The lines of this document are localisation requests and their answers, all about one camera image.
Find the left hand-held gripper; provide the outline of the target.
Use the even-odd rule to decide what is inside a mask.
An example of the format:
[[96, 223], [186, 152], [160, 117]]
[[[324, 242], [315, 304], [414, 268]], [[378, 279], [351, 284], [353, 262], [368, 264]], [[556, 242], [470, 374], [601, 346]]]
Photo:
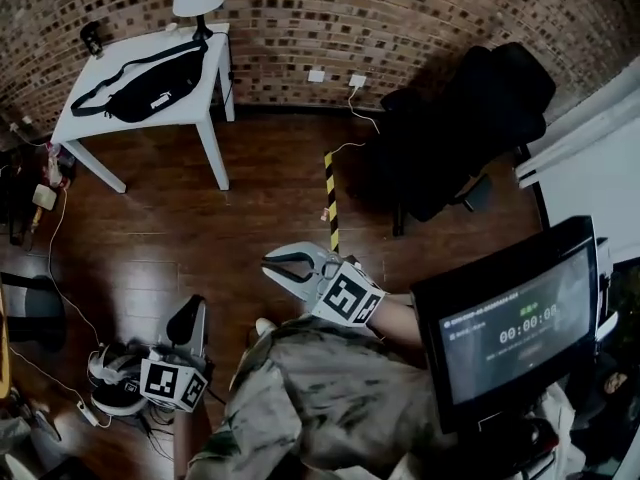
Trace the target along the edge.
[[[206, 302], [199, 301], [196, 313], [192, 295], [168, 321], [166, 335], [171, 344], [157, 342], [141, 362], [143, 397], [161, 407], [194, 411], [210, 383], [206, 317]], [[192, 334], [194, 341], [189, 342]]]

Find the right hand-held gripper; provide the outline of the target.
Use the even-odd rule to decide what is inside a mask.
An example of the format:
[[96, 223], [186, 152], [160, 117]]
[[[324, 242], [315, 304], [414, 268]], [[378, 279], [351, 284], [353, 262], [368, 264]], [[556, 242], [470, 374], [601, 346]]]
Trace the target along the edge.
[[[321, 249], [302, 241], [280, 246], [263, 257], [262, 272], [296, 298], [317, 318], [344, 326], [365, 327], [386, 293], [359, 268], [358, 263], [330, 254], [321, 266]], [[304, 276], [282, 265], [306, 263], [313, 270]]]

